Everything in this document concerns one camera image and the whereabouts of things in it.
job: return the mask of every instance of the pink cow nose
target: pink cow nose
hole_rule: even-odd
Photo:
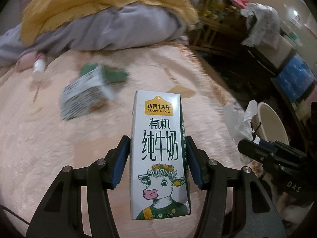
[[[144,190],[143,191],[143,197],[146,198],[147,200],[154,200],[158,197],[158,192],[157,190]]]

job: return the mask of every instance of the white bottle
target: white bottle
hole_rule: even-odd
[[[33,69],[34,69],[32,73],[33,80],[37,82],[44,80],[47,77],[45,68],[46,68],[46,56],[42,53],[39,53],[37,56],[37,60],[35,61],[33,65]]]

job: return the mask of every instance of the cow's eye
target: cow's eye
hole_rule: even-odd
[[[162,181],[161,185],[165,187],[167,185],[167,181]]]

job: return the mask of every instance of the yellow logo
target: yellow logo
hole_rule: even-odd
[[[150,115],[173,116],[173,105],[165,101],[162,97],[156,96],[152,100],[145,101],[144,113]]]

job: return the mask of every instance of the cow illustration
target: cow illustration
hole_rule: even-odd
[[[188,215],[188,208],[172,199],[173,187],[185,183],[184,177],[175,177],[177,170],[172,165],[155,164],[146,175],[138,176],[141,183],[146,184],[143,197],[152,200],[151,206],[143,209],[137,220],[159,219]]]

